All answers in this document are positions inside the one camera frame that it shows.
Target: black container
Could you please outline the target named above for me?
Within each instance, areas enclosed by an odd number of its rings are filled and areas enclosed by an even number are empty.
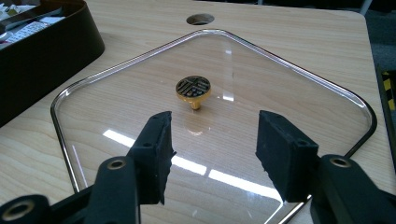
[[[62,7],[65,19],[0,49],[0,127],[105,50],[84,1],[42,0],[38,4],[48,8]]]

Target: clear tray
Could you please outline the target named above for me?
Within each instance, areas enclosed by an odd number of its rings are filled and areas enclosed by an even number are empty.
[[[202,76],[199,110],[176,84]],[[104,160],[126,155],[149,117],[172,111],[173,158],[165,205],[144,205],[143,223],[277,223],[297,203],[280,199],[255,156],[259,111],[281,114],[319,144],[350,156],[376,126],[358,95],[238,36],[202,30],[71,85],[51,115],[76,191]]]

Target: table surface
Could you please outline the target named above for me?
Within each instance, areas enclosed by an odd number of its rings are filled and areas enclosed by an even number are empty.
[[[361,96],[375,111],[374,135],[352,157],[376,185],[396,194],[396,178],[362,15],[349,11],[264,7],[187,0],[87,1],[106,44],[96,61],[0,129],[0,203],[44,194],[51,203],[73,193],[50,117],[50,104],[70,84],[183,35],[222,29]],[[214,16],[203,26],[186,23]],[[312,222],[305,208],[292,223]]]

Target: light wood tabletop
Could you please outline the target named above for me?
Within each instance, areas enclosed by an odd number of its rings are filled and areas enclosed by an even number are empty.
[[[74,193],[50,116],[50,105],[63,89],[201,29],[231,32],[364,99],[376,113],[378,123],[375,133],[352,159],[380,189],[396,194],[375,65],[362,15],[339,10],[188,0],[88,0],[87,3],[106,50],[0,129],[1,204],[27,194],[43,194],[51,203],[57,203]],[[186,22],[189,16],[202,13],[212,15],[214,20],[206,25]],[[162,223],[146,207],[142,212],[144,223]],[[189,221],[177,220],[184,218],[182,215],[173,218],[167,221]],[[207,218],[202,222],[210,223]],[[307,206],[291,221],[309,222],[312,220]]]

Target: gold knob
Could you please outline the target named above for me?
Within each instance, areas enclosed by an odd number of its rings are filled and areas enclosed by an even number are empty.
[[[201,102],[209,97],[210,92],[210,82],[204,77],[185,77],[176,85],[177,97],[190,103],[194,110],[201,107]]]

